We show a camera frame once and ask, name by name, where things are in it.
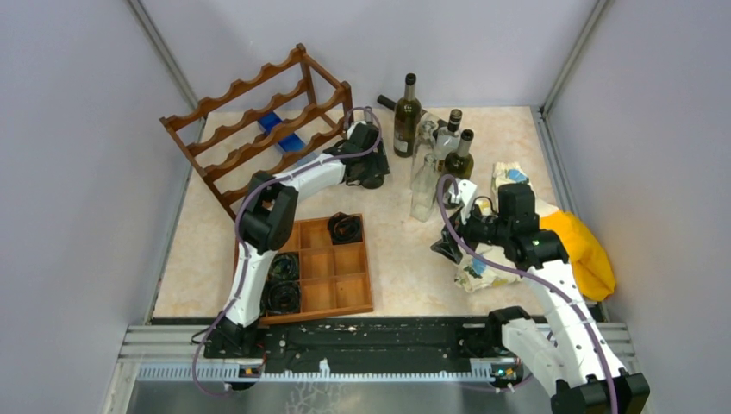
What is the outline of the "dark wine bottle grey label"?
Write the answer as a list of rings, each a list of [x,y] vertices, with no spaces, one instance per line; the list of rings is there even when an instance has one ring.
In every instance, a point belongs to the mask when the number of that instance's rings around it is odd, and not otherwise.
[[[422,106],[415,96],[416,75],[413,72],[407,73],[404,83],[403,96],[394,109],[393,147],[397,156],[408,158],[413,154]]]

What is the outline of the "wooden compartment tray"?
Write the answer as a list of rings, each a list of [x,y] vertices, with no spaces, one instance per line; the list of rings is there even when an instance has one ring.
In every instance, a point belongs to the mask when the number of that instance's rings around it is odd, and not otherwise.
[[[373,310],[365,225],[362,223],[362,241],[334,245],[327,228],[328,219],[294,222],[290,239],[277,252],[299,256],[300,278],[293,282],[301,288],[301,310],[296,314],[270,316],[260,300],[258,325],[295,323]]]

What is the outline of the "dark wine bottle beige label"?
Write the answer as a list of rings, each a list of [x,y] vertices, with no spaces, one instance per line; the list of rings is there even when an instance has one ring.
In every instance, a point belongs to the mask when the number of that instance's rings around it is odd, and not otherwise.
[[[361,160],[361,165],[363,172],[359,176],[359,184],[363,188],[375,190],[384,184],[385,177],[390,174],[390,166],[382,141]]]

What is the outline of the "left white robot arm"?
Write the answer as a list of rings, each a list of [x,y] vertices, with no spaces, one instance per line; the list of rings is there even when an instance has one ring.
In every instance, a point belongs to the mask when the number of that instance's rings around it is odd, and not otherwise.
[[[239,357],[252,354],[258,344],[256,325],[260,300],[270,265],[290,239],[297,205],[317,192],[348,181],[363,182],[365,163],[382,143],[373,121],[347,128],[347,138],[310,162],[289,172],[257,172],[234,220],[239,250],[233,284],[211,340],[224,341]]]

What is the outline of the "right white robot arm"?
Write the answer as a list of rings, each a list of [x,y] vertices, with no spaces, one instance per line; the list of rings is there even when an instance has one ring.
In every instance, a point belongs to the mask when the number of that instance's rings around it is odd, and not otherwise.
[[[552,333],[541,333],[521,307],[490,313],[487,348],[517,356],[543,386],[554,413],[641,413],[650,395],[642,373],[630,373],[590,316],[559,236],[543,229],[536,197],[527,184],[498,189],[498,210],[484,215],[475,204],[476,186],[442,177],[436,200],[450,187],[459,210],[440,214],[451,238],[473,259],[520,276],[539,299]]]

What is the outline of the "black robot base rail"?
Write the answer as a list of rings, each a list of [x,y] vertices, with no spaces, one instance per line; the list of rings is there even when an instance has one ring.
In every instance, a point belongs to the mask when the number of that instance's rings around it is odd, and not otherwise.
[[[192,325],[129,329],[120,356],[140,361],[147,381],[258,383],[463,382],[505,389],[533,369],[501,343],[499,329],[525,314],[515,307],[486,317],[335,318],[259,329],[241,354]]]

